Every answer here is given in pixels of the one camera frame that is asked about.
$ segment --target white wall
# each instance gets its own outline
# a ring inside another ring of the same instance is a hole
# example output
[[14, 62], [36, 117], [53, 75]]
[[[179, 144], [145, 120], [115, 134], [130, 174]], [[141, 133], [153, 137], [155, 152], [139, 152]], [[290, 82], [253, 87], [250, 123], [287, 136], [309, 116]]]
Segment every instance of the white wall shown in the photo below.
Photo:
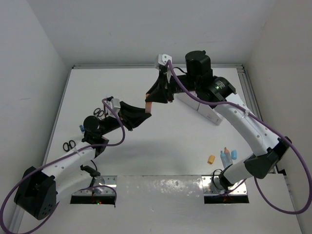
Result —
[[[290, 137], [312, 171], [312, 1], [278, 0], [247, 65], [265, 121]], [[288, 151], [285, 168], [296, 208], [307, 201], [308, 183]], [[312, 233], [312, 208], [299, 216]]]
[[[2, 203], [25, 169], [42, 163], [68, 70], [26, 0], [0, 1], [0, 32]], [[11, 199], [7, 225], [14, 206]]]
[[28, 0], [66, 64], [146, 64], [159, 53], [184, 62], [242, 63], [275, 0]]

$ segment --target white tabletop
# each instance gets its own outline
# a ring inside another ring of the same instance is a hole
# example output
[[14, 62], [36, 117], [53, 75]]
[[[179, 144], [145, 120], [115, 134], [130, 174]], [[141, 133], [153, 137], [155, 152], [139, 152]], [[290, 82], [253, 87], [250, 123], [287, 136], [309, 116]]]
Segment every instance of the white tabletop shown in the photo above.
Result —
[[[214, 74], [227, 78], [244, 99], [236, 69], [214, 69]], [[82, 138], [79, 125], [95, 108], [102, 107], [102, 98], [113, 95], [144, 107], [145, 93], [156, 78], [155, 69], [72, 70], [47, 161], [64, 154], [64, 142]], [[300, 233], [296, 216], [266, 205], [252, 179], [247, 180], [249, 204], [204, 204], [200, 175], [223, 168], [220, 151], [225, 146], [237, 149], [238, 160], [251, 153], [227, 120], [215, 126], [179, 100], [153, 103], [152, 114], [126, 133], [122, 145], [107, 147], [95, 160], [102, 175], [117, 176], [116, 208], [70, 205], [68, 197], [36, 233]], [[106, 137], [110, 143], [118, 142], [121, 130]], [[210, 154], [216, 155], [213, 165], [207, 163]], [[293, 210], [283, 175], [268, 175], [260, 185], [275, 205]], [[25, 213], [19, 232], [38, 223]]]

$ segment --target metal frame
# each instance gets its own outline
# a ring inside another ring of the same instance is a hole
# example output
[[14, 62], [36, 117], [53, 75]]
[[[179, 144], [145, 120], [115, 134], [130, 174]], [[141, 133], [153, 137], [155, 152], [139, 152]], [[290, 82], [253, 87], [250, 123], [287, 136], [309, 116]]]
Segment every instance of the metal frame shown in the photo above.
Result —
[[[179, 66], [182, 68], [186, 67], [185, 64], [175, 64], [175, 66]], [[142, 65], [135, 65], [135, 64], [133, 64], [133, 65], [131, 65], [131, 64], [121, 64], [121, 65], [78, 64], [78, 65], [74, 65], [72, 67], [72, 69], [121, 69], [121, 68], [154, 68], [154, 65], [153, 64], [142, 64]], [[240, 79], [240, 82], [241, 82], [241, 85], [243, 88], [243, 93], [245, 96], [246, 104], [256, 116], [261, 118], [261, 114], [259, 112], [259, 108], [258, 108], [258, 105], [256, 103], [255, 96], [254, 96], [254, 91], [252, 89], [250, 79], [246, 73], [245, 68], [239, 64], [232, 64], [232, 65], [230, 65], [230, 64], [215, 64], [215, 65], [212, 65], [212, 68], [236, 68], [237, 69], [237, 73], [238, 73], [238, 76], [239, 76], [239, 79]], [[45, 156], [43, 159], [43, 163], [42, 163], [43, 165], [46, 164], [46, 161], [47, 161], [48, 153], [50, 151], [51, 142], [53, 139], [56, 124], [57, 124], [57, 121], [59, 118], [60, 109], [61, 109], [62, 104], [63, 104], [66, 88], [68, 85], [68, 81], [69, 81], [69, 77], [70, 77], [72, 69], [70, 70], [68, 77], [67, 77], [67, 81], [66, 81], [66, 85], [65, 85], [64, 92], [62, 95], [62, 99], [61, 99], [61, 102], [60, 102], [60, 105], [58, 108], [58, 113], [57, 113], [57, 116], [56, 116], [56, 119], [55, 119], [55, 122], [53, 125], [50, 140], [49, 140], [47, 150], [46, 150], [46, 153], [45, 153]], [[14, 211], [13, 218], [12, 218], [12, 221], [11, 221], [11, 224], [9, 227], [9, 230], [11, 232], [15, 232], [15, 233], [18, 232], [18, 230], [20, 229], [23, 214], [24, 214], [24, 210], [21, 209], [19, 206], [16, 206], [16, 209]]]

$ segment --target blue object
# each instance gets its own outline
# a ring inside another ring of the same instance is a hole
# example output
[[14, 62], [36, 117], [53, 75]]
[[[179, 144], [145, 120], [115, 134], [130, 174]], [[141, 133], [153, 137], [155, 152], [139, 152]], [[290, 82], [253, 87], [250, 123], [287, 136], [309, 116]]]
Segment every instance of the blue object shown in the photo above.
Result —
[[79, 128], [80, 128], [81, 133], [84, 134], [85, 130], [84, 130], [83, 125], [80, 125]]
[[223, 153], [223, 151], [221, 151], [220, 158], [221, 158], [224, 169], [232, 164], [229, 162], [228, 158], [226, 157], [225, 153]]
[[237, 151], [236, 150], [232, 150], [231, 155], [232, 155], [233, 160], [237, 159]]

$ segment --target black cable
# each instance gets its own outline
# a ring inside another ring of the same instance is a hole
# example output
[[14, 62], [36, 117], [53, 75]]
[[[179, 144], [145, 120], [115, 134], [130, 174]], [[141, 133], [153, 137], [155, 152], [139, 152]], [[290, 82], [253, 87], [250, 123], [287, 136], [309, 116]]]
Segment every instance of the black cable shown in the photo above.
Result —
[[181, 68], [179, 68], [179, 67], [174, 67], [174, 69], [178, 69], [178, 70], [180, 70], [180, 72], [182, 72], [182, 73], [184, 73], [184, 74], [186, 74], [186, 72], [185, 71], [183, 71]]
[[98, 167], [97, 167], [97, 165], [93, 162], [93, 160], [90, 160], [90, 161], [93, 163], [93, 165], [95, 166], [96, 170], [98, 170]]
[[216, 170], [214, 170], [214, 172], [213, 172], [213, 178], [212, 178], [212, 183], [214, 184], [214, 186], [217, 188], [217, 189], [219, 189], [217, 186], [216, 186], [216, 184], [215, 184], [215, 172], [216, 171], [221, 171], [222, 172], [222, 170], [221, 169], [216, 169]]

